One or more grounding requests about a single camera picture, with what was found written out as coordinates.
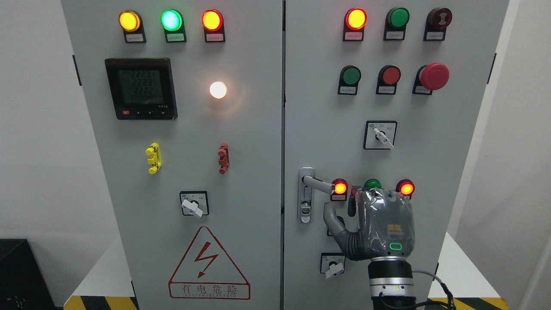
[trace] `white indicator light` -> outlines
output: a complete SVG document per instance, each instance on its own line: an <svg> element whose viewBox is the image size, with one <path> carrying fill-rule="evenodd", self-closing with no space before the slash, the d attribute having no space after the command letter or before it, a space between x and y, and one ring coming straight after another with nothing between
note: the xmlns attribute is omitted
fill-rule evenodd
<svg viewBox="0 0 551 310"><path fill-rule="evenodd" d="M226 88L226 84L221 81L216 81L210 85L210 95L215 97L216 99L222 99L226 96L226 93L228 92L228 89Z"/></svg>

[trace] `yellow indicator light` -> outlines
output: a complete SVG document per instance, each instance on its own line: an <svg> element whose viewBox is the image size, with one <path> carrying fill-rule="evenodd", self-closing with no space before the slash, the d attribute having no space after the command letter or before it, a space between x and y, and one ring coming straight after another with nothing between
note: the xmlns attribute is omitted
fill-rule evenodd
<svg viewBox="0 0 551 310"><path fill-rule="evenodd" d="M335 184L335 194L342 195L346 193L347 186L345 183L337 183Z"/></svg>
<svg viewBox="0 0 551 310"><path fill-rule="evenodd" d="M414 190L414 187L413 187L413 184L411 183L405 183L404 185L402 185L402 188L400 188L400 192L402 192L402 195L405 195L405 196L413 193L413 190Z"/></svg>
<svg viewBox="0 0 551 310"><path fill-rule="evenodd" d="M140 18L138 13L131 10L124 10L118 16L118 23L121 24L122 29L128 32L138 30L140 26Z"/></svg>
<svg viewBox="0 0 551 310"><path fill-rule="evenodd" d="M368 21L368 14L361 8L354 8L346 14L346 25L352 30L359 30Z"/></svg>
<svg viewBox="0 0 551 310"><path fill-rule="evenodd" d="M209 91L211 96L215 97L216 99L222 99L226 96L228 89L224 82L216 81L210 85Z"/></svg>
<svg viewBox="0 0 551 310"><path fill-rule="evenodd" d="M206 10L202 17L203 26L208 31L217 31L222 28L223 18L217 10Z"/></svg>

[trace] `yellow terminal connector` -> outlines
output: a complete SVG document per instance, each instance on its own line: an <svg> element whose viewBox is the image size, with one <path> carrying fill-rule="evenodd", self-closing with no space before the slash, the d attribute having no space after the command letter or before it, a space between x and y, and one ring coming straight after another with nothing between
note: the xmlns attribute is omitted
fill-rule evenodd
<svg viewBox="0 0 551 310"><path fill-rule="evenodd" d="M149 174L157 173L163 165L161 162L161 151L159 149L159 144L156 142L151 143L151 145L145 149L145 154L149 156L147 163L151 165L148 170Z"/></svg>

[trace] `red push button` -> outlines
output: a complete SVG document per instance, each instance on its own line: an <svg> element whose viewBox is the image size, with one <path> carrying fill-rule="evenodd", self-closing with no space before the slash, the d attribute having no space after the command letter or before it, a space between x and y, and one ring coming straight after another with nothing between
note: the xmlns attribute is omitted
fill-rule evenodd
<svg viewBox="0 0 551 310"><path fill-rule="evenodd" d="M450 79L450 71L440 62L434 62L423 68L420 77L421 85L428 90L444 87Z"/></svg>
<svg viewBox="0 0 551 310"><path fill-rule="evenodd" d="M396 67L390 67L382 74L382 80L388 85L393 85L400 81L400 70Z"/></svg>
<svg viewBox="0 0 551 310"><path fill-rule="evenodd" d="M435 30L444 30L451 24L451 11L447 8L436 8L429 13L429 24Z"/></svg>

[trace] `lcd display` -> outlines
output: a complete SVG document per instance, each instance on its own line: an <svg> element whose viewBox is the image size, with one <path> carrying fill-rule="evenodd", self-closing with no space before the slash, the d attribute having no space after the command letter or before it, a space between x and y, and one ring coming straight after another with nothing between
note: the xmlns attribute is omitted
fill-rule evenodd
<svg viewBox="0 0 551 310"><path fill-rule="evenodd" d="M124 104L162 104L163 89L158 70L118 70Z"/></svg>

